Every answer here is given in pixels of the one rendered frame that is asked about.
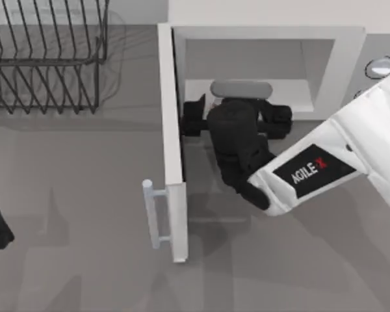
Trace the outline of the white microwave door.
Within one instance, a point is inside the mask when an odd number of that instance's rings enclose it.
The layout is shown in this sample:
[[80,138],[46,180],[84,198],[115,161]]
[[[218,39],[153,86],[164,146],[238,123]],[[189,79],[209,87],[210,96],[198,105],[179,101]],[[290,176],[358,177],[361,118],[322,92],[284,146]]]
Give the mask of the white microwave door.
[[184,263],[189,257],[187,188],[183,179],[172,28],[167,23],[160,23],[157,33],[170,246],[173,262]]

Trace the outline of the pale microwave oven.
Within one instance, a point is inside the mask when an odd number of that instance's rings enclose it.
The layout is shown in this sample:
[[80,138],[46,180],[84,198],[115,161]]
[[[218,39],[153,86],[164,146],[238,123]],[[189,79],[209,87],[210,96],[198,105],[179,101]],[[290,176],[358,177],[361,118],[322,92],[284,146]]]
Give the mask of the pale microwave oven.
[[390,56],[390,0],[169,0],[181,100],[215,80],[266,81],[297,120],[323,120],[379,80]]

